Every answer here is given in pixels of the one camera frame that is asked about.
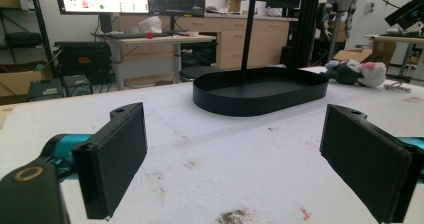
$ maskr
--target white object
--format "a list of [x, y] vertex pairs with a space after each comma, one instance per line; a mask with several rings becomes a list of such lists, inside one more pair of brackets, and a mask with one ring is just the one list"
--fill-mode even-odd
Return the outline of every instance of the white object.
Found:
[[365, 3], [364, 13], [368, 14], [373, 11], [374, 11], [374, 2], [368, 1], [367, 3]]
[[147, 18], [146, 20], [138, 23], [138, 26], [140, 27], [140, 31], [144, 33], [162, 32], [162, 21], [159, 19], [158, 16]]
[[188, 36], [195, 37], [199, 35], [199, 32], [188, 31], [186, 32]]

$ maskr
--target black equipment box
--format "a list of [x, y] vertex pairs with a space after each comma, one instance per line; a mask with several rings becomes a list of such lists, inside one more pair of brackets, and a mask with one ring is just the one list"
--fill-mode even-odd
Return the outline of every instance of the black equipment box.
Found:
[[33, 32], [7, 33], [4, 40], [10, 47], [34, 47], [42, 43], [40, 33]]
[[42, 101], [63, 97], [59, 79], [32, 81], [28, 90], [28, 101]]
[[66, 96], [83, 96], [93, 94], [93, 87], [85, 75], [64, 76]]
[[92, 85], [110, 83], [111, 50], [105, 42], [56, 42], [59, 76], [85, 75]]

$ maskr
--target white table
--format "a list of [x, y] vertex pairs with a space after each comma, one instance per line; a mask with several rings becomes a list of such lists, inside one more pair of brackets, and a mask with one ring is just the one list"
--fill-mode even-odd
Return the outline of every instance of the white table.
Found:
[[[424, 136], [424, 88], [408, 87], [331, 81], [323, 99], [243, 118], [198, 108], [192, 83], [17, 105], [0, 129], [0, 177], [37, 157], [54, 135], [95, 133], [112, 109], [143, 102], [147, 157], [109, 223], [219, 223], [231, 212], [244, 213], [246, 224], [377, 223], [319, 152], [325, 111], [346, 106], [391, 135]], [[72, 223], [106, 223], [86, 219], [78, 181], [61, 186]], [[405, 223], [422, 223], [423, 205], [417, 185]]]
[[128, 76], [128, 72], [124, 72], [124, 69], [127, 67], [140, 65], [137, 62], [122, 62], [122, 46], [137, 46], [137, 45], [155, 45], [155, 44], [173, 44], [174, 45], [174, 72], [175, 75], [178, 75], [178, 72], [181, 70], [181, 44], [182, 43], [193, 43], [193, 42], [210, 42], [215, 40], [216, 37], [213, 36], [204, 36], [199, 35], [195, 37], [188, 36], [169, 36], [169, 37], [155, 37], [153, 39], [147, 38], [136, 38], [136, 39], [108, 39], [108, 43], [112, 52], [112, 68], [115, 72], [116, 76], [116, 84], [118, 90], [124, 90], [124, 80], [126, 78], [137, 77], [140, 76], [139, 72], [130, 71], [130, 75]]

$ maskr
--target black tray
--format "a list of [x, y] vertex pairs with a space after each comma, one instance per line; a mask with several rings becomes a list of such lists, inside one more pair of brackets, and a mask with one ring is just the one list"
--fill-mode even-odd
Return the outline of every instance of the black tray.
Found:
[[216, 72], [194, 81], [193, 101], [216, 114], [257, 116], [323, 98], [327, 86], [326, 77], [298, 69]]

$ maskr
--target stuffed toy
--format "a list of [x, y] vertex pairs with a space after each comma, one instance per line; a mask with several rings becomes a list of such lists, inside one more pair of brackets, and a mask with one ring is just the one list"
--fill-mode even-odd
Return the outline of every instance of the stuffed toy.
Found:
[[386, 80], [386, 65], [382, 62], [366, 62], [362, 64], [362, 77], [358, 82], [362, 86], [378, 87]]
[[346, 85], [377, 87], [386, 80], [386, 65], [382, 62], [359, 63], [355, 60], [332, 60], [320, 74]]
[[346, 85], [359, 85], [358, 78], [361, 77], [361, 64], [355, 60], [336, 61], [332, 60], [325, 65], [327, 71], [320, 74], [329, 79]]

